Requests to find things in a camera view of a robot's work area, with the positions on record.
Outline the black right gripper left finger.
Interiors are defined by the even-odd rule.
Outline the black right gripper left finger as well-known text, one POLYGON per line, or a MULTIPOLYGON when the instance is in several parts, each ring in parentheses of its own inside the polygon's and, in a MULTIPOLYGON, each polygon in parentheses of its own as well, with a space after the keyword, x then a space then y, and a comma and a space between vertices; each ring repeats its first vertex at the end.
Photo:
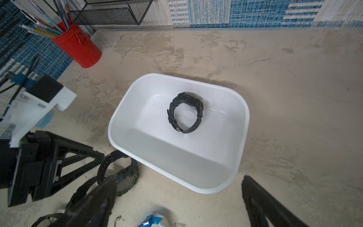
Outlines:
POLYGON ((106 227, 116 198, 116 176, 110 176, 66 211, 53 227, 106 227))

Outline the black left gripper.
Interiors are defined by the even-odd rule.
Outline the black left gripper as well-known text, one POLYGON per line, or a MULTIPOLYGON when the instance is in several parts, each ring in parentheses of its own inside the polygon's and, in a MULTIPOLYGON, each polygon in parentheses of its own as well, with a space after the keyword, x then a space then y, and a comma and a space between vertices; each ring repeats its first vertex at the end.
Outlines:
POLYGON ((1 188, 8 190, 8 207, 53 196, 61 190, 55 182, 57 159, 59 169, 86 158, 94 160, 77 170, 90 170, 101 164, 105 155, 92 147, 75 141, 61 140, 48 131, 28 133, 25 142, 11 148, 9 139, 1 139, 1 188))

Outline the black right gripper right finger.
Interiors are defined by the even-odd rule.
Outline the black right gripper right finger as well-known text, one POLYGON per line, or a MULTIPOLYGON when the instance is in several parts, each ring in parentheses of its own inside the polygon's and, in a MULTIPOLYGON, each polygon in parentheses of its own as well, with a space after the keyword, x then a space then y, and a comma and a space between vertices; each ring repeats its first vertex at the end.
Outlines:
POLYGON ((307 226, 252 177, 245 175, 241 187, 242 197, 252 227, 307 226))

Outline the small black strap watch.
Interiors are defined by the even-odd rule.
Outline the small black strap watch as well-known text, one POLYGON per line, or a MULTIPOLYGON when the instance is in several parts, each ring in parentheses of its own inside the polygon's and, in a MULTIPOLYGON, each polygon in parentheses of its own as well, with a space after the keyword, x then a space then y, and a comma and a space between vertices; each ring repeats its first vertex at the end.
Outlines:
POLYGON ((52 218, 58 220, 62 218, 65 214, 64 213, 54 213, 42 216, 37 219, 35 223, 32 224, 31 227, 48 227, 52 223, 52 218))

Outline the black round digital watch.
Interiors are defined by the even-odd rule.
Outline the black round digital watch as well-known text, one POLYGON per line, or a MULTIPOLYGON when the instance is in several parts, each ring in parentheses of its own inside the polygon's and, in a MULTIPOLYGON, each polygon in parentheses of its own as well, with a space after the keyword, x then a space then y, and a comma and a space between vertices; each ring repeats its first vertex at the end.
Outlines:
POLYGON ((72 208, 77 202, 83 199, 86 195, 90 187, 97 182, 97 176, 90 178, 83 185, 81 185, 76 192, 72 195, 70 201, 67 203, 65 207, 65 213, 68 212, 70 208, 72 208))

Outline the black chunky digital watch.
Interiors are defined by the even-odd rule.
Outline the black chunky digital watch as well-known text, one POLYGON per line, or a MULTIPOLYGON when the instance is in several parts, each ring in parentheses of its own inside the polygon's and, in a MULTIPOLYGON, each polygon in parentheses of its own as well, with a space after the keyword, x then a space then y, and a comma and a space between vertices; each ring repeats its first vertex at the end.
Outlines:
MULTIPOLYGON (((103 162, 101 163, 98 172, 97 172, 97 183, 101 184, 104 180, 105 180, 105 174, 107 171, 107 168, 109 167, 109 165, 115 161, 117 161, 118 159, 121 158, 129 158, 129 156, 127 156, 126 154, 122 153, 119 150, 115 150, 112 153, 108 154, 105 156, 103 162)), ((126 194, 138 181, 139 178, 139 165, 138 162, 133 159, 130 158, 131 160, 131 164, 118 171, 115 175, 116 175, 116 184, 119 185, 122 182, 125 182, 126 180, 130 179, 131 183, 123 190, 116 190, 116 197, 121 197, 124 194, 126 194)))

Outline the black rugged sports watch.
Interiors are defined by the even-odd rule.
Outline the black rugged sports watch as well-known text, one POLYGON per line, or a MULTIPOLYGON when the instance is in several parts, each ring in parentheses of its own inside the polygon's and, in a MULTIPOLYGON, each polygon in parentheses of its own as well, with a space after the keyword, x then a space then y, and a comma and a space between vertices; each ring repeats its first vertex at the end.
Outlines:
POLYGON ((192 133, 201 124, 203 111, 204 105, 200 99, 182 92, 173 99, 170 103, 169 109, 167 109, 168 121, 179 133, 192 133), (192 114, 196 114, 196 121, 193 125, 191 125, 192 114))

